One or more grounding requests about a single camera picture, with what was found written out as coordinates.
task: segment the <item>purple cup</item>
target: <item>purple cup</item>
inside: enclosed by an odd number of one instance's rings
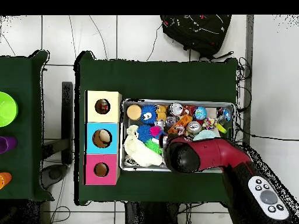
[[[13,136],[0,136],[0,154],[13,149],[17,144]]]

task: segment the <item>black backpack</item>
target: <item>black backpack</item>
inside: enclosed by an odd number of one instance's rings
[[[199,59],[206,57],[216,59],[228,26],[231,15],[161,15],[163,32],[181,43],[184,50],[192,49],[200,53]],[[218,58],[231,55],[229,52]]]

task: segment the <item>pink box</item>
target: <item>pink box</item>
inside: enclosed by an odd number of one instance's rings
[[[108,174],[99,177],[95,174],[95,166],[104,163],[109,168]],[[85,184],[86,185],[111,185],[115,186],[119,178],[119,154],[115,155],[86,155]]]

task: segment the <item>orange cup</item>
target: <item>orange cup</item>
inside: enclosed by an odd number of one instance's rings
[[[5,187],[12,180],[10,173],[0,173],[0,189]]]

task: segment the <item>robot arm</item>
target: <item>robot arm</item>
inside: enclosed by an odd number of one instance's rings
[[[164,147],[166,166],[174,172],[223,170],[231,199],[228,211],[234,224],[291,224],[290,213],[272,185],[259,173],[240,147],[222,138],[187,141],[169,138]]]

